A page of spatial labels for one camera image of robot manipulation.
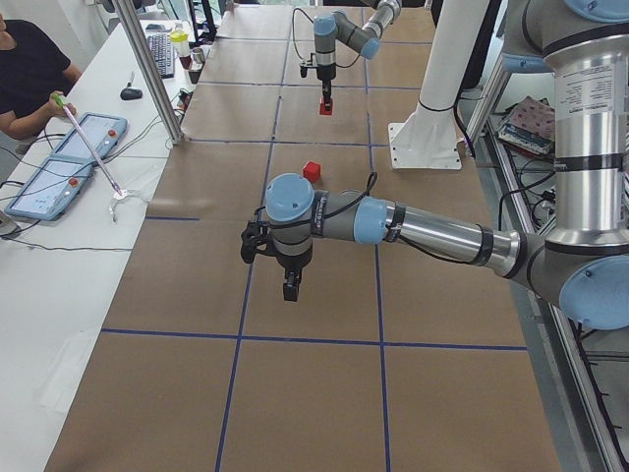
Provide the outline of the aluminium frame post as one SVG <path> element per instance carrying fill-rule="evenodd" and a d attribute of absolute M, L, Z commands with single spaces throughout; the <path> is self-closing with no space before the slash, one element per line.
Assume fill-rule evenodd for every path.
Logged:
<path fill-rule="evenodd" d="M 172 144 L 176 146 L 183 140 L 184 134 L 150 52 L 136 8 L 131 0 L 113 0 L 112 4 L 131 44 L 158 115 Z"/>

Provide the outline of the black keyboard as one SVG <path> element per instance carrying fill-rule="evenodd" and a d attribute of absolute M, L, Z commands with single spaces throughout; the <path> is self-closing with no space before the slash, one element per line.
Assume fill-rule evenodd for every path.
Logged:
<path fill-rule="evenodd" d="M 175 50 L 166 33 L 150 34 L 146 37 L 148 48 L 155 62 L 157 72 L 162 79 L 175 75 Z"/>

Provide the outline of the black computer mouse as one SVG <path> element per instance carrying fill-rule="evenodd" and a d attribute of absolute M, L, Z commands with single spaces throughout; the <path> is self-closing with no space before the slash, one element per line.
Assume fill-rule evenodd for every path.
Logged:
<path fill-rule="evenodd" d="M 138 88 L 123 88 L 120 91 L 120 98 L 124 101 L 136 100 L 143 97 L 143 92 Z"/>

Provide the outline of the person in black shirt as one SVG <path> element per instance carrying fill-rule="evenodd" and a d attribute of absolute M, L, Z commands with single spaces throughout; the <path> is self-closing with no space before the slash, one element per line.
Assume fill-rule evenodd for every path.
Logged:
<path fill-rule="evenodd" d="M 82 71 L 37 25 L 1 20 L 1 132 L 23 141 L 37 136 L 65 111 L 55 97 L 68 95 Z"/>

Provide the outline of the teach pendant far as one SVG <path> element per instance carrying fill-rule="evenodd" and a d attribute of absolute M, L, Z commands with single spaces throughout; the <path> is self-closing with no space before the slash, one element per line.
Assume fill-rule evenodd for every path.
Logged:
<path fill-rule="evenodd" d="M 119 143 L 128 127 L 126 118 L 97 113 L 84 113 L 77 121 L 101 159 Z M 51 151 L 51 155 L 73 162 L 93 160 L 92 154 L 75 129 L 65 135 Z"/>

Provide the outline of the red block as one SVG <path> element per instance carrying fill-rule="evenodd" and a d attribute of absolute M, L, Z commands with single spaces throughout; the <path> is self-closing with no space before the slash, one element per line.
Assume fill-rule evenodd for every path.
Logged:
<path fill-rule="evenodd" d="M 319 163 L 309 160 L 302 169 L 303 177 L 311 183 L 316 183 L 320 180 L 321 166 Z"/>
<path fill-rule="evenodd" d="M 322 99 L 319 102 L 318 113 L 322 116 L 331 116 L 333 113 L 333 101 L 332 100 L 325 101 Z"/>

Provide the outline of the pink rod tool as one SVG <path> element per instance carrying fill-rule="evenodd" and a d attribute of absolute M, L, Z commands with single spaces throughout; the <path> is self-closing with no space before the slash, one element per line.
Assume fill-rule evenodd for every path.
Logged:
<path fill-rule="evenodd" d="M 51 97 L 53 98 L 55 103 L 59 107 L 61 107 L 63 109 L 63 111 L 65 112 L 66 116 L 68 117 L 68 119 L 72 123 L 73 127 L 75 128 L 76 132 L 80 135 L 82 141 L 86 145 L 86 147 L 89 150 L 90 154 L 95 159 L 95 161 L 98 164 L 98 166 L 102 169 L 103 173 L 105 174 L 105 177 L 107 178 L 107 180 L 111 184 L 112 188 L 114 189 L 114 192 L 117 194 L 117 199 L 118 200 L 122 200 L 122 199 L 126 198 L 127 197 L 126 191 L 124 189 L 122 189 L 120 187 L 120 185 L 116 182 L 116 180 L 114 179 L 113 175 L 107 169 L 107 167 L 106 167 L 105 163 L 103 162 L 102 158 L 99 156 L 99 154 L 97 153 L 96 149 L 94 148 L 92 143 L 89 141 L 85 131 L 81 128 L 79 122 L 77 121 L 77 119 L 75 118 L 74 114 L 70 110 L 69 102 L 67 101 L 66 97 L 63 94 L 58 94 L 56 92 L 53 92 L 51 94 Z"/>

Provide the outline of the teach pendant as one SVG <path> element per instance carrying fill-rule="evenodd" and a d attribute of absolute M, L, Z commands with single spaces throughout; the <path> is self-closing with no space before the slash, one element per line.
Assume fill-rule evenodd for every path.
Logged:
<path fill-rule="evenodd" d="M 91 160 L 49 157 L 9 201 L 11 216 L 51 221 L 66 211 L 91 177 Z"/>
<path fill-rule="evenodd" d="M 119 143 L 128 127 L 126 118 L 97 113 L 84 113 L 77 121 L 101 159 Z M 75 129 L 65 135 L 51 151 L 51 155 L 73 162 L 93 160 L 92 154 Z"/>

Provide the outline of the white pedestal column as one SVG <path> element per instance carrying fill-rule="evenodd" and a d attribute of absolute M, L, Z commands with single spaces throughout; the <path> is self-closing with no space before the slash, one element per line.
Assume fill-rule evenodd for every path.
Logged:
<path fill-rule="evenodd" d="M 457 97 L 483 27 L 492 28 L 498 1 L 442 3 L 415 111 L 388 125 L 392 167 L 459 170 Z"/>

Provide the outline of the teach pendant near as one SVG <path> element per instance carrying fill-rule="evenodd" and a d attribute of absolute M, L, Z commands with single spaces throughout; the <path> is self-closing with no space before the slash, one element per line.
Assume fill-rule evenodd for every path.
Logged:
<path fill-rule="evenodd" d="M 66 211 L 91 177 L 91 160 L 49 157 L 9 201 L 11 216 L 51 221 Z"/>

